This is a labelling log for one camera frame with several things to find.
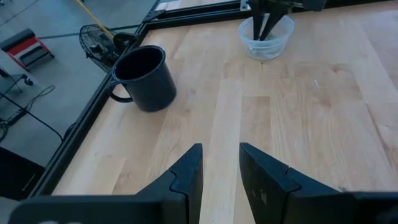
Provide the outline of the black computer tower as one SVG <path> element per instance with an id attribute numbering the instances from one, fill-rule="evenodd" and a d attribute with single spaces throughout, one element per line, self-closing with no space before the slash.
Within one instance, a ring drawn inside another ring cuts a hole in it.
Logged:
<path id="1" fill-rule="evenodd" d="M 45 167 L 0 147 L 0 197 L 26 199 Z"/>

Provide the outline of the black stand leg with caster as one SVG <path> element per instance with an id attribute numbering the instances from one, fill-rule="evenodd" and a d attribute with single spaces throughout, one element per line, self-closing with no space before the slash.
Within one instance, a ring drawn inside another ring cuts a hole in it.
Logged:
<path id="1" fill-rule="evenodd" d="M 18 85 L 21 81 L 27 86 L 32 86 L 34 84 L 26 74 L 10 75 L 5 69 L 0 67 L 0 93 L 5 95 L 11 90 L 19 90 L 22 93 L 22 89 Z"/>

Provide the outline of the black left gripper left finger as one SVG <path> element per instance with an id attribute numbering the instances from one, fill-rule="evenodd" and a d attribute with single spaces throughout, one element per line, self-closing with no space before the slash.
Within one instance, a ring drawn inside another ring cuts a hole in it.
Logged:
<path id="1" fill-rule="evenodd" d="M 195 143 L 136 195 L 136 224 L 199 224 L 203 193 L 203 146 Z"/>

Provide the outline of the clear plastic deli container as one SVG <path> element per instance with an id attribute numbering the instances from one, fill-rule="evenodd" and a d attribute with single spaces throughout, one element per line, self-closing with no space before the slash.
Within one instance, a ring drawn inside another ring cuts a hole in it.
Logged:
<path id="1" fill-rule="evenodd" d="M 271 60 L 278 57 L 285 49 L 294 30 L 294 22 L 284 16 L 271 30 L 265 40 L 253 39 L 253 18 L 244 20 L 238 28 L 246 53 L 256 60 Z"/>

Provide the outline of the black enamel mug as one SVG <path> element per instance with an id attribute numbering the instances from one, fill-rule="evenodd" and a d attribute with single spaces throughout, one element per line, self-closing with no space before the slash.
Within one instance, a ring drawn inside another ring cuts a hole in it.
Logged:
<path id="1" fill-rule="evenodd" d="M 168 107 L 177 95 L 177 88 L 165 59 L 165 50 L 156 45 L 145 45 L 124 54 L 113 66 L 109 87 L 122 85 L 129 96 L 122 98 L 112 90 L 109 96 L 120 103 L 133 102 L 145 112 Z"/>

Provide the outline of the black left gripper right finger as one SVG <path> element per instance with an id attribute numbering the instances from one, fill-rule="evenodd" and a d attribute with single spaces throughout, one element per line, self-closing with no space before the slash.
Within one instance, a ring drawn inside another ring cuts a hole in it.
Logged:
<path id="1" fill-rule="evenodd" d="M 239 166 L 256 224 L 353 224 L 354 198 L 343 194 L 247 142 Z"/>

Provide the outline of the black aluminium table frame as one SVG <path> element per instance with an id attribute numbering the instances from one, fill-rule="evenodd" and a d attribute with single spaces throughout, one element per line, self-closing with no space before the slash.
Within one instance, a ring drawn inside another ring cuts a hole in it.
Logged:
<path id="1" fill-rule="evenodd" d="M 234 197 L 249 142 L 339 189 L 398 190 L 398 0 L 300 12 L 283 53 L 246 55 L 238 21 L 150 31 L 177 84 L 165 110 L 106 100 L 74 129 L 46 176 L 53 194 L 132 194 L 192 144 L 204 150 L 205 196 Z"/>

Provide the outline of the black floor fan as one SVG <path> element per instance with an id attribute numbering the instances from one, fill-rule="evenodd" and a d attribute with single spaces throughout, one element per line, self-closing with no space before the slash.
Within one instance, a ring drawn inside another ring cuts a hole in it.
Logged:
<path id="1" fill-rule="evenodd" d="M 85 25 L 80 28 L 79 41 L 86 58 L 90 58 L 100 69 L 108 73 L 123 52 L 138 36 L 127 32 L 109 32 L 110 37 L 99 25 Z"/>

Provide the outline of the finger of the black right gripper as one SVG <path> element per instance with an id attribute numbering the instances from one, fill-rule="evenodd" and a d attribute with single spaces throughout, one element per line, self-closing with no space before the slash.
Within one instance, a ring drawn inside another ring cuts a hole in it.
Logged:
<path id="1" fill-rule="evenodd" d="M 253 39 L 258 40 L 268 6 L 266 2 L 251 2 L 250 7 L 253 19 Z"/>
<path id="2" fill-rule="evenodd" d="M 274 26 L 286 15 L 292 8 L 289 2 L 268 2 L 266 9 L 269 10 L 269 17 L 265 24 L 264 30 L 259 36 L 259 40 L 263 41 L 271 33 Z"/>

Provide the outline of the red step stool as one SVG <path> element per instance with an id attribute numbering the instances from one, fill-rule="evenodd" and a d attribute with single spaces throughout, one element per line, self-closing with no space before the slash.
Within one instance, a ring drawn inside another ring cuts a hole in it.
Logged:
<path id="1" fill-rule="evenodd" d="M 45 56 L 55 57 L 31 29 L 24 29 L 0 42 L 0 49 L 27 72 L 30 65 Z"/>

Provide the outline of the black power strip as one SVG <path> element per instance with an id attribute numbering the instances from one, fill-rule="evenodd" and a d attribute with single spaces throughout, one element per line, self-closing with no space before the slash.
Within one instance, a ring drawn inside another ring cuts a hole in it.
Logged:
<path id="1" fill-rule="evenodd" d="M 7 126 L 12 126 L 16 124 L 23 116 L 27 114 L 27 110 L 22 108 L 18 109 L 16 112 L 14 112 L 10 117 L 7 119 L 2 119 L 0 118 L 0 125 L 7 125 Z"/>

